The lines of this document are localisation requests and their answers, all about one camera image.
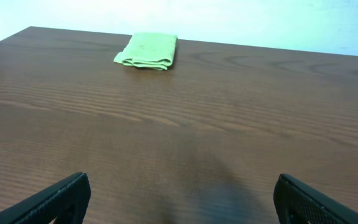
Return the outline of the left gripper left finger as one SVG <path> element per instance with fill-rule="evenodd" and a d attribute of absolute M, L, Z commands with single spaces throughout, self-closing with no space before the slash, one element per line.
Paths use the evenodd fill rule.
<path fill-rule="evenodd" d="M 74 173 L 0 212 L 0 224 L 82 224 L 91 197 L 88 176 Z"/>

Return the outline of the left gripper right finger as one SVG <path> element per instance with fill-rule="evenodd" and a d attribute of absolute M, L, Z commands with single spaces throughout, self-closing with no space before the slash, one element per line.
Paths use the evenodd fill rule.
<path fill-rule="evenodd" d="M 358 213 L 289 174 L 273 192 L 280 224 L 358 224 Z"/>

